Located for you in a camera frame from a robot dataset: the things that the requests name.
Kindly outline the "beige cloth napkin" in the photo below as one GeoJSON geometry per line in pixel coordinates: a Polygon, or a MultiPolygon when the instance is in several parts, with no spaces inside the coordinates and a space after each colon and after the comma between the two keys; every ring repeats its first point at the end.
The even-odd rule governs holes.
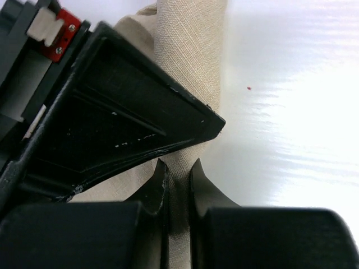
{"type": "MultiPolygon", "coordinates": [[[[115,31],[218,111],[226,1],[157,1],[120,19],[115,31]]],[[[190,268],[188,177],[206,144],[162,156],[169,169],[169,267],[190,268]]]]}

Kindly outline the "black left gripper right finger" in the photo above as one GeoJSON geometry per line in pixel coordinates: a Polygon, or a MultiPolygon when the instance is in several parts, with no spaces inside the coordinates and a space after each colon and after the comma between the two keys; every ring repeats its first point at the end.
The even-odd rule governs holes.
{"type": "Polygon", "coordinates": [[[242,207],[190,172],[192,268],[357,268],[342,218],[324,208],[242,207]]]}

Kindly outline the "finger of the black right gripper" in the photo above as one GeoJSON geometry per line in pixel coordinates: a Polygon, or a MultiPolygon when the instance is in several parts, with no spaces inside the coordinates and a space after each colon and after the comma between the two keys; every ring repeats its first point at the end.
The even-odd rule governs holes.
{"type": "Polygon", "coordinates": [[[1,113],[1,201],[66,201],[110,177],[214,139],[225,121],[105,22],[81,24],[23,121],[1,113]]]}

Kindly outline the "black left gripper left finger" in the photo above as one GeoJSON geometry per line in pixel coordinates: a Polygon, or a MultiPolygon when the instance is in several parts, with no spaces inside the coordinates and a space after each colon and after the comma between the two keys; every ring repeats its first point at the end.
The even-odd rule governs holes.
{"type": "Polygon", "coordinates": [[[22,205],[1,221],[2,268],[168,268],[168,168],[123,202],[22,205]]]}

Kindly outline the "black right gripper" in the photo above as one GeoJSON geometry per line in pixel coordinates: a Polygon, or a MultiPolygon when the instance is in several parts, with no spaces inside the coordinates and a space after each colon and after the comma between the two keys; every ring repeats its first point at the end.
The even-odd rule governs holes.
{"type": "Polygon", "coordinates": [[[90,24],[58,1],[1,8],[1,168],[22,148],[90,24]]]}

